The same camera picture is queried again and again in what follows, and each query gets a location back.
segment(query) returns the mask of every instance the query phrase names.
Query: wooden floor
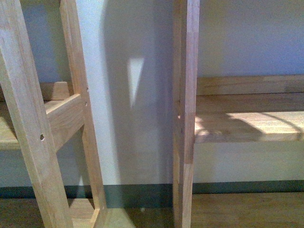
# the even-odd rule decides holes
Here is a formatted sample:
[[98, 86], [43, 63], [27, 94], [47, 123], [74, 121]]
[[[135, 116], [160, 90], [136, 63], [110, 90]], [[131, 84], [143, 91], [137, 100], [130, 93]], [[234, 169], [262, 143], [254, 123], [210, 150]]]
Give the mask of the wooden floor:
[[[91, 201], [69, 201], [76, 228], [89, 227]], [[0, 228], [43, 227], [34, 199], [0, 199]], [[107, 228], [173, 228], [171, 209], [110, 209]], [[193, 195], [192, 228], [303, 228], [304, 193]]]

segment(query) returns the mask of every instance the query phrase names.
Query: wooden beam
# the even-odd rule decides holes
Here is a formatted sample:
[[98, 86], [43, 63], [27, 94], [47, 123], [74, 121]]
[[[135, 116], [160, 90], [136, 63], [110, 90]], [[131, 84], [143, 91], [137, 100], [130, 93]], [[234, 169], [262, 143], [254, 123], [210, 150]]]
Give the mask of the wooden beam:
[[304, 92], [304, 75], [199, 77], [197, 95]]
[[100, 209], [98, 227], [103, 227], [106, 216], [105, 191], [101, 176], [95, 128], [92, 116], [86, 66], [75, 0], [61, 0], [60, 13], [65, 35], [67, 55], [71, 69], [74, 92], [81, 94], [84, 108], [83, 143], [95, 209]]
[[180, 130], [173, 133], [173, 209], [176, 228], [190, 228], [191, 222], [199, 3], [200, 0], [175, 0], [173, 10], [174, 128], [180, 123]]
[[[44, 101], [59, 101], [69, 98], [74, 94], [73, 86], [68, 82], [40, 83]], [[4, 102], [3, 91], [0, 86], [0, 102]]]
[[18, 0], [0, 1], [0, 83], [47, 228], [71, 228], [67, 198]]
[[76, 94], [46, 110], [56, 151], [84, 125], [82, 102]]

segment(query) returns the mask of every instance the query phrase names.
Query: white wall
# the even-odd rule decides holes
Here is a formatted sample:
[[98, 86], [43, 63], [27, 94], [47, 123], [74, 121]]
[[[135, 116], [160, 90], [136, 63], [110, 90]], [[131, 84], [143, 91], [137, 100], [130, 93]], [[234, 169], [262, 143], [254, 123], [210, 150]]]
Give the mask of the white wall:
[[[201, 4], [200, 76], [304, 73], [304, 1]], [[171, 183], [172, 2], [77, 6], [104, 184]], [[67, 80], [58, 7], [23, 9], [40, 81]], [[66, 185], [88, 184], [79, 140], [58, 153]], [[196, 145], [194, 181], [304, 179], [303, 151], [303, 142]], [[29, 185], [21, 153], [1, 152], [0, 187]]]

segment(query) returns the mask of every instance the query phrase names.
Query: wooden frame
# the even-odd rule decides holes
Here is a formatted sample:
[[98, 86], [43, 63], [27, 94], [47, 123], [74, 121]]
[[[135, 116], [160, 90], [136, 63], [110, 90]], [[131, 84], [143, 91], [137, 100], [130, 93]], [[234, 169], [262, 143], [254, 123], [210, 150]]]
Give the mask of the wooden frame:
[[199, 0], [173, 6], [173, 210], [190, 228], [195, 143], [304, 140], [304, 76], [198, 78]]
[[65, 82], [39, 86], [20, 2], [0, 2], [0, 150], [21, 149], [45, 227], [71, 228], [56, 152], [81, 129], [95, 206], [90, 225], [101, 228], [107, 209], [75, 0], [62, 0], [60, 12], [74, 95]]

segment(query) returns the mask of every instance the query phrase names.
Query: shelf board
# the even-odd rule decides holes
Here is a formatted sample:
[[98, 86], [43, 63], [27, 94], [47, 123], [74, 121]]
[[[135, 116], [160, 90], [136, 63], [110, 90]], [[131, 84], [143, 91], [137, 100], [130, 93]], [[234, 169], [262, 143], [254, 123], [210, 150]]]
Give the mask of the shelf board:
[[[56, 150], [59, 150], [83, 123], [82, 98], [73, 95], [62, 101], [46, 101]], [[5, 102], [0, 102], [0, 151], [19, 150], [20, 146]]]
[[304, 140], [304, 93], [199, 95], [195, 143]]

